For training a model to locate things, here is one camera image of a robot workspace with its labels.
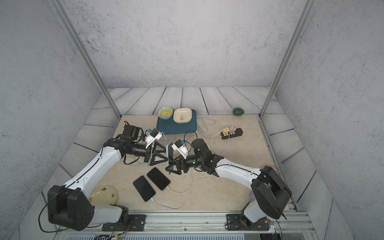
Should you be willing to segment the dark teal tray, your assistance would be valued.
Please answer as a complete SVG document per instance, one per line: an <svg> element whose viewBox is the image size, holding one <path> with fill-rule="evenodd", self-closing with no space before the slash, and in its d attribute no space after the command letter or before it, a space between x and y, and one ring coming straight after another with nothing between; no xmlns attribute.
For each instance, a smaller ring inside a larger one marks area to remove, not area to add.
<svg viewBox="0 0 384 240"><path fill-rule="evenodd" d="M169 120L158 118L156 129L165 135L185 134L189 130L197 130L197 114L192 110L192 119L189 123L178 124L171 117Z"/></svg>

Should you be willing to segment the cream yellow plate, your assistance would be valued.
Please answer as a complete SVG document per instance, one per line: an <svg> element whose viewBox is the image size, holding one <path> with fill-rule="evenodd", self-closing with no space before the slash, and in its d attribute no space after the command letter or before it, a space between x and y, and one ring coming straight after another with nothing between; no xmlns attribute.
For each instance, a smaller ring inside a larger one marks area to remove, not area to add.
<svg viewBox="0 0 384 240"><path fill-rule="evenodd" d="M117 201L117 190L112 186L102 186L95 189L89 196L89 202L93 206L114 205Z"/></svg>

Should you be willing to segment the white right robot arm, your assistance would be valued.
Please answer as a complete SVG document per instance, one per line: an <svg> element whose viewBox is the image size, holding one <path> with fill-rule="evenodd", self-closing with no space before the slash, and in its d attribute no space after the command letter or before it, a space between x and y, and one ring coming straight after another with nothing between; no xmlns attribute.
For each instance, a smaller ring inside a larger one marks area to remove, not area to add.
<svg viewBox="0 0 384 240"><path fill-rule="evenodd" d="M275 168L264 166L258 169L231 162L223 156L213 154L203 139L192 142L193 155L189 154L182 140L170 145L169 157L173 156L174 151L180 155L169 162L167 172L181 175L189 169L200 168L209 175L230 179L252 191L256 199L248 203L241 213L246 223L254 224L265 218L278 220L285 217L284 209L292 197L292 191Z"/></svg>

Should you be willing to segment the green lime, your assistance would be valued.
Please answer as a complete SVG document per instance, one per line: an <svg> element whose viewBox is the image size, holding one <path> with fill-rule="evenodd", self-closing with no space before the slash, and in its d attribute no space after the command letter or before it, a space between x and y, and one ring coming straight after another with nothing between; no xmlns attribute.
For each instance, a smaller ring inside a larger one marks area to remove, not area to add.
<svg viewBox="0 0 384 240"><path fill-rule="evenodd" d="M233 109L233 114L237 117L242 116L245 114L245 111L242 108L235 108Z"/></svg>

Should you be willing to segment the yellow usb charger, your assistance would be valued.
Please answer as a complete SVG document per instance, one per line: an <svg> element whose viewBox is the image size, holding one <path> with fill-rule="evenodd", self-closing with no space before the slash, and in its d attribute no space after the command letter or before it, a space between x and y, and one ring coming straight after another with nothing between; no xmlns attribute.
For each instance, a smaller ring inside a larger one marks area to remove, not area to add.
<svg viewBox="0 0 384 240"><path fill-rule="evenodd" d="M223 135L228 135L229 132L230 132L230 128L225 128L225 129L222 130L222 134Z"/></svg>

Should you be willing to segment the black power strip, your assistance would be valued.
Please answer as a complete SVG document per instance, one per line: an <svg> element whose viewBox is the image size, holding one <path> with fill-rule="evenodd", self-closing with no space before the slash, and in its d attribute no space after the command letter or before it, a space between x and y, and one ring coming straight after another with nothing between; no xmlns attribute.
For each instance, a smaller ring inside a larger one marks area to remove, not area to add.
<svg viewBox="0 0 384 240"><path fill-rule="evenodd" d="M232 139L232 138L240 137L242 135L243 135L243 130L241 128L236 129L234 132L228 132L227 134L220 132L220 136L222 140Z"/></svg>

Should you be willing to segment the cream square panda bowl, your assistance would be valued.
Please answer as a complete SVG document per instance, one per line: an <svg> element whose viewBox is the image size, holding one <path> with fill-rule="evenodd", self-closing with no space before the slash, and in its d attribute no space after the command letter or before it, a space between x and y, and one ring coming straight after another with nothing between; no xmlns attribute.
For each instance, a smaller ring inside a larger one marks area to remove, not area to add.
<svg viewBox="0 0 384 240"><path fill-rule="evenodd" d="M173 120L177 124L186 124L192 120L193 111L190 108L179 108L174 110Z"/></svg>

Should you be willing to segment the aluminium frame post right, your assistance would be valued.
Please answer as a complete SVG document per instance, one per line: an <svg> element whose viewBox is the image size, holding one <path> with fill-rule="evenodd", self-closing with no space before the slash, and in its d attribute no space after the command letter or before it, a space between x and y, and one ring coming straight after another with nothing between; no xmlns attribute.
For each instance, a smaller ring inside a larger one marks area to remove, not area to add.
<svg viewBox="0 0 384 240"><path fill-rule="evenodd" d="M296 25L296 28L293 32L293 35L291 37L291 40L289 42L289 45L287 47L287 50L284 54L283 60L279 66L279 69L275 75L275 78L271 84L269 93L267 95L266 101L264 102L264 105L261 109L261 112L259 114L260 119L264 117L264 115L267 113L267 110L272 102L273 96L275 95L282 79L284 76L284 73L289 65L289 62L295 52L295 48L300 40L301 35L303 34L304 28L310 18L311 12L313 11L313 8L315 6L317 1L315 0L307 0L306 4L304 6L304 9L302 11L302 14L299 18L298 24Z"/></svg>

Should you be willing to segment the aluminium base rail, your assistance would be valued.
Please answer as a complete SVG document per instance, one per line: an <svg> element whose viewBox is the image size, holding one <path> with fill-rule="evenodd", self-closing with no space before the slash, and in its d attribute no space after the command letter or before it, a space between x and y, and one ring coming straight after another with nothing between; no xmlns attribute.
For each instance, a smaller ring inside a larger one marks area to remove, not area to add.
<svg viewBox="0 0 384 240"><path fill-rule="evenodd" d="M262 220L244 227L236 211L132 211L126 232L102 227L81 232L66 230L57 240L316 240L315 228L305 212L288 211L279 220Z"/></svg>

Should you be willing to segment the white black-screen phone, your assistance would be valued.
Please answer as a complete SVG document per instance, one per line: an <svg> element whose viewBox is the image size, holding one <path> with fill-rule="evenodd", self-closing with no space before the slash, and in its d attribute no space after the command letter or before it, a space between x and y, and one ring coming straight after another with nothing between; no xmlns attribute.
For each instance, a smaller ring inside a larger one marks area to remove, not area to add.
<svg viewBox="0 0 384 240"><path fill-rule="evenodd" d="M136 179L133 182L133 185L144 202L148 202L156 195L156 191L144 176L140 176L138 179Z"/></svg>

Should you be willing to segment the purple plate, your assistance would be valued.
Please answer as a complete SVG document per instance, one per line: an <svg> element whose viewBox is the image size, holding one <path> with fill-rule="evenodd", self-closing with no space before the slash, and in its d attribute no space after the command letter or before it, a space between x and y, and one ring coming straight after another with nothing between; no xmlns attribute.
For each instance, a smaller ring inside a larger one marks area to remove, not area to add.
<svg viewBox="0 0 384 240"><path fill-rule="evenodd" d="M251 190L248 195L249 202L252 203L256 200L254 192Z"/></svg>

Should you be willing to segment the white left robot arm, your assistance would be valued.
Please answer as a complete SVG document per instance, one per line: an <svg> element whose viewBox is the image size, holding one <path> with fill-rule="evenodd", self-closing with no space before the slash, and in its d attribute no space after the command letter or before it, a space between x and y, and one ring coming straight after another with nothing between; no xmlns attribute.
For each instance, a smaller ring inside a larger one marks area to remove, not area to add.
<svg viewBox="0 0 384 240"><path fill-rule="evenodd" d="M107 140L100 152L77 175L61 186L48 191L44 210L48 221L66 229L82 231L90 225L101 224L103 231L126 231L131 224L129 209L120 205L93 206L89 201L92 190L117 162L125 165L127 155L146 161L154 156L152 146L162 137L157 129L144 131L126 123L122 134Z"/></svg>

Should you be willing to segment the aluminium frame post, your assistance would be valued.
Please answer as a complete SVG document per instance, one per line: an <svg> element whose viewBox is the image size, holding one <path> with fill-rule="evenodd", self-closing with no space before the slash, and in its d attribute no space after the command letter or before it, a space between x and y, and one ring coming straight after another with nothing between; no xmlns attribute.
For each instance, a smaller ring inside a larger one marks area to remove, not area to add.
<svg viewBox="0 0 384 240"><path fill-rule="evenodd" d="M306 4L304 6L304 9L302 11L302 14L299 18L298 24L296 25L296 28L293 32L293 35L291 37L291 40L289 42L289 45L287 47L287 50L284 54L283 60L279 66L279 69L275 75L275 78L271 84L269 93L267 95L266 101L264 102L264 105L261 109L261 112L259 114L260 119L264 117L264 115L267 113L267 110L272 102L273 96L275 95L282 79L284 76L284 73L289 65L289 62L295 52L295 48L300 40L301 35L303 34L304 28L310 18L311 12L313 11L313 8L315 6L317 1L315 0L307 0Z"/></svg>
<svg viewBox="0 0 384 240"><path fill-rule="evenodd" d="M102 92L103 96L105 97L107 103L110 105L113 112L115 113L117 118L120 120L122 118L122 114L119 111L118 107L116 106L115 101L111 97L111 94L107 90L106 85L104 84L99 72L97 71L92 59L90 58L90 55L88 54L83 42L81 41L78 33L76 32L73 24L71 23L71 20L68 17L61 1L49 0L49 2L51 4L53 10L55 11L59 21L63 25L68 36L70 37L71 41L74 43L80 57L82 58L86 67L88 68L89 72L91 73L94 81L98 85L98 87L99 87L100 91Z"/></svg>

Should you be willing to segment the patterned teal yellow bowl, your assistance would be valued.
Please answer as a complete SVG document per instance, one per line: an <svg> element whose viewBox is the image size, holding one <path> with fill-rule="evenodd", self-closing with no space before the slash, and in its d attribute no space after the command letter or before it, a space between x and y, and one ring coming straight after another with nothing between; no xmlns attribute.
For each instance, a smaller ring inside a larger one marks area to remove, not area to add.
<svg viewBox="0 0 384 240"><path fill-rule="evenodd" d="M169 120L173 113L174 110L171 107L163 107L158 111L158 117L163 120Z"/></svg>

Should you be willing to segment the aluminium frame post left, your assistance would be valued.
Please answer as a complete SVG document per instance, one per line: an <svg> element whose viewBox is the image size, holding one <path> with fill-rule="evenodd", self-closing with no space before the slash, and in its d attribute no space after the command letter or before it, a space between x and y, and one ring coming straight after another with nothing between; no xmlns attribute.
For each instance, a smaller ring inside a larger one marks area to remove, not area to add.
<svg viewBox="0 0 384 240"><path fill-rule="evenodd" d="M88 68L89 72L91 73L94 81L98 85L98 87L99 87L100 91L102 92L103 96L105 97L107 103L110 105L113 112L115 113L117 118L120 120L122 118L122 114L119 111L118 107L116 106L115 101L111 97L111 94L107 90L106 85L104 84L99 72L97 71L92 59L90 58L90 55L88 54L83 42L81 41L78 33L76 32L73 24L71 23L71 20L68 17L61 1L49 0L49 2L51 4L53 10L55 11L59 21L63 25L68 36L70 37L71 41L74 43L80 57L82 58L86 67Z"/></svg>

